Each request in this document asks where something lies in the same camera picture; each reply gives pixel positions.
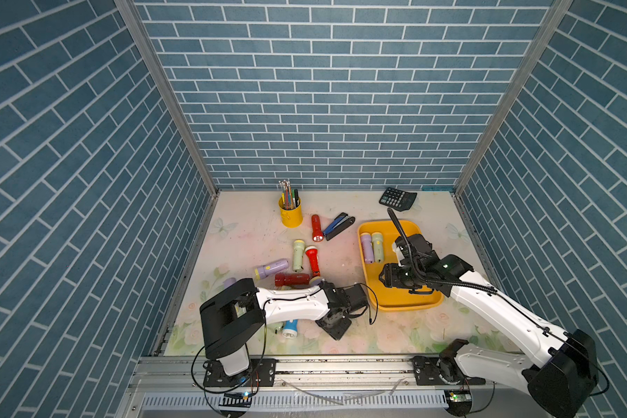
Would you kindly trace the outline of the red flashlight white rim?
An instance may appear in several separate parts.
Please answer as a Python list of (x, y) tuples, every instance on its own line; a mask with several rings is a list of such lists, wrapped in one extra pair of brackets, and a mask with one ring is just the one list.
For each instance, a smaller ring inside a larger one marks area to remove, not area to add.
[(320, 277), (319, 252), (316, 246), (309, 246), (305, 249), (305, 254), (311, 268), (313, 278)]

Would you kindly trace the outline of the blue white flashlight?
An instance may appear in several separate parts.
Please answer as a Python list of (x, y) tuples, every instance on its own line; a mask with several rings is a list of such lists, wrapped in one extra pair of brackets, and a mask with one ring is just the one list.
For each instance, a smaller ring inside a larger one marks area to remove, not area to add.
[(298, 335), (298, 321), (297, 320), (288, 320), (283, 323), (282, 335), (287, 339), (294, 339)]

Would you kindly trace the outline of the blue black stapler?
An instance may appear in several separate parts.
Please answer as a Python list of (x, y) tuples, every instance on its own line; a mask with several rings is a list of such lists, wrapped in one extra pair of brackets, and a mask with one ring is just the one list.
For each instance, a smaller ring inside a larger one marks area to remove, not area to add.
[(350, 216), (346, 212), (342, 212), (323, 230), (325, 240), (332, 240), (334, 237), (348, 229), (354, 223), (354, 216)]

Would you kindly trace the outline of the green flashlight upright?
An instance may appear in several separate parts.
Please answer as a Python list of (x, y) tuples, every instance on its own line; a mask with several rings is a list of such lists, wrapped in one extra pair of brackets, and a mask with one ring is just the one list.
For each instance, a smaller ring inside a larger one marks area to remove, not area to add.
[(293, 264), (292, 269), (299, 273), (303, 270), (303, 258), (305, 252), (305, 241), (295, 240), (293, 243)]

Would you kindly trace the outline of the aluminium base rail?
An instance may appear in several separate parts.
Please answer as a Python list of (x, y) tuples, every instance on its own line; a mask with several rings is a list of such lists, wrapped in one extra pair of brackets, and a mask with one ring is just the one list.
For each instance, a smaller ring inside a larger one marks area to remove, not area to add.
[(278, 356), (244, 401), (202, 391), (190, 357), (143, 357), (119, 417), (545, 417), (528, 395), (499, 383), (463, 386), (416, 378), (410, 355)]

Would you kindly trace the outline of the yellow pen cup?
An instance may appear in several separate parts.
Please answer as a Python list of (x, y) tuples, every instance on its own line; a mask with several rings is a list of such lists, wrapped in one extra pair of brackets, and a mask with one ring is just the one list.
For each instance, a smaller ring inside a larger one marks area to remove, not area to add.
[(297, 228), (303, 223), (303, 213), (301, 202), (298, 202), (294, 209), (287, 209), (283, 198), (279, 199), (281, 223), (287, 228)]

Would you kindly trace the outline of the black calculator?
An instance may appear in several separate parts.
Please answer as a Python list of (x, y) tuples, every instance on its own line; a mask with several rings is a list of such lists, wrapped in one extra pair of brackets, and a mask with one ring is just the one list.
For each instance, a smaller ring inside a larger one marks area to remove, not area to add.
[(394, 187), (388, 187), (381, 198), (379, 203), (385, 207), (392, 208), (397, 212), (405, 212), (414, 205), (416, 202), (417, 193), (406, 192)]

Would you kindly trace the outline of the pens in cup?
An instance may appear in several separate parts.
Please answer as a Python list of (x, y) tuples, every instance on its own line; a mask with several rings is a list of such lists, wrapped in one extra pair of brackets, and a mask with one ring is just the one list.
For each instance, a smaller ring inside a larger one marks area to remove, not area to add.
[(279, 187), (281, 189), (280, 207), (282, 209), (290, 211), (301, 205), (299, 191), (292, 187), (291, 182), (288, 179), (281, 180), (279, 182)]

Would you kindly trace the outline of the green flashlight yellow button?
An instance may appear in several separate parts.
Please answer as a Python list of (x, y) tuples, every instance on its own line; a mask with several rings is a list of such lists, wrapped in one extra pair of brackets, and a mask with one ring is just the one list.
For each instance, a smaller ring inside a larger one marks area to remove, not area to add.
[(374, 254), (374, 262), (381, 264), (385, 261), (384, 249), (383, 249), (383, 235), (382, 233), (375, 232), (371, 234), (372, 248)]

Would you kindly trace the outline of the red flashlight lying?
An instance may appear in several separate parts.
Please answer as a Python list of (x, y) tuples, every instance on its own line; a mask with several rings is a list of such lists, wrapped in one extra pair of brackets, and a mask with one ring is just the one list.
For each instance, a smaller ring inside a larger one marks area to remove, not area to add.
[(274, 277), (276, 287), (309, 287), (311, 277), (306, 273), (277, 273)]

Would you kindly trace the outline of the purple flashlight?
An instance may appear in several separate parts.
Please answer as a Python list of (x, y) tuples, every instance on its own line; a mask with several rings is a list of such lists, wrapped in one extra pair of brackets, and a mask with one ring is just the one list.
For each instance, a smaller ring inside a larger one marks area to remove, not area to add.
[(315, 287), (315, 286), (318, 286), (318, 285), (322, 284), (322, 282), (324, 282), (324, 280), (322, 279), (322, 277), (318, 276), (318, 277), (315, 277), (312, 280), (310, 280), (309, 286), (310, 287)]
[(254, 277), (256, 280), (263, 280), (270, 275), (280, 273), (288, 268), (288, 259), (279, 259), (265, 265), (256, 266), (256, 268), (254, 268)]
[(372, 236), (370, 233), (362, 233), (360, 235), (361, 247), (362, 247), (362, 255), (363, 261), (365, 264), (373, 264), (374, 263), (374, 249)]

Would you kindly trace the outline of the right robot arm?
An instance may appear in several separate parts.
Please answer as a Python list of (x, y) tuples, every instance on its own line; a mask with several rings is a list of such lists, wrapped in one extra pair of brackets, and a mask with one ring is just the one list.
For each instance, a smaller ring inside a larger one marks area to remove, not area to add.
[(411, 293), (423, 287), (438, 291), (476, 312), (520, 348), (520, 354), (511, 355), (454, 340), (437, 364), (442, 379), (451, 384), (482, 378), (530, 395), (551, 416), (573, 417), (604, 375), (588, 334), (580, 329), (569, 333), (518, 305), (454, 254), (429, 266), (416, 258), (386, 264), (379, 280)]

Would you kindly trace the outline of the small red flashlight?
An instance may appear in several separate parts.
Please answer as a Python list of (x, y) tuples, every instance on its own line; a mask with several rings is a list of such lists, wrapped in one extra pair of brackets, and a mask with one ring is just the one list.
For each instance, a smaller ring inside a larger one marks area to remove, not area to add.
[(312, 240), (314, 242), (322, 242), (325, 239), (325, 234), (322, 230), (322, 224), (320, 224), (320, 216), (318, 214), (313, 214), (311, 216), (311, 225), (312, 225)]

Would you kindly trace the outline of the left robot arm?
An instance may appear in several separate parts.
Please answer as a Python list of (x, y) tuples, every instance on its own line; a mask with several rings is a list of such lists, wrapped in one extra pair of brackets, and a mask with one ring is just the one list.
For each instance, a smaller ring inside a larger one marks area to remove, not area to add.
[(352, 324), (369, 310), (362, 285), (336, 287), (321, 281), (313, 287), (273, 290), (257, 287), (245, 278), (233, 283), (204, 302), (200, 309), (207, 375), (211, 388), (238, 388), (273, 362), (252, 359), (247, 343), (267, 326), (311, 320), (334, 340), (339, 341)]

